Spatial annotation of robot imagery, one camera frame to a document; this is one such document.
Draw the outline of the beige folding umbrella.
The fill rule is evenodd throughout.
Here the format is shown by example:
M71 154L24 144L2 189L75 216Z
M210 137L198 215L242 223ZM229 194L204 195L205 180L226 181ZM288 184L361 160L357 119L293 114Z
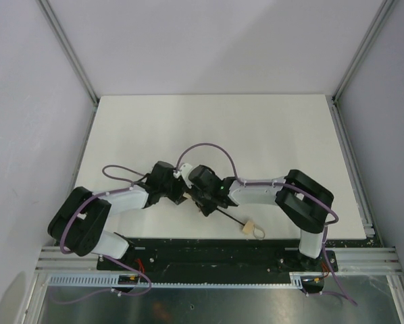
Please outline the beige folding umbrella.
M176 205L180 205L181 203L183 203L186 200L191 200L191 201L194 202L193 195L191 195L188 192L185 192L174 203ZM263 240L265 238L266 233L264 232L262 227L259 227L258 225L256 225L251 220L248 220L246 223L244 223L243 221L237 219L236 217L233 217L229 213L225 212L225 210L223 210L223 209L226 209L227 207L228 207L228 205L226 203L224 203L223 206L218 207L215 211L220 212L221 214L227 216L229 219L231 219L231 220L235 221L236 223L238 223L241 226L242 233L244 233L245 235L250 235L251 234L257 240Z

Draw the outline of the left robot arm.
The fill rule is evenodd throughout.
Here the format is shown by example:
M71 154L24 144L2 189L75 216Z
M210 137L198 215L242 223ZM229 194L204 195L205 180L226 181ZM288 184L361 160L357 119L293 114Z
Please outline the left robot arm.
M168 198L185 201L186 184L176 177L174 166L159 161L137 181L124 188L94 193L83 186L71 191L48 225L47 233L59 242L61 252L84 257L90 253L121 259L129 250L125 237L104 230L109 216L143 210Z

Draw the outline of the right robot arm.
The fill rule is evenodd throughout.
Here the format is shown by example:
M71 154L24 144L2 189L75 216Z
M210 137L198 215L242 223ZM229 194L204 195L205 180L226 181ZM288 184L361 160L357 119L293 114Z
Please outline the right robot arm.
M199 165L182 177L188 194L206 216L218 207L279 207L301 231L299 252L310 259L320 256L334 195L302 171L292 169L273 180L221 179L212 169Z

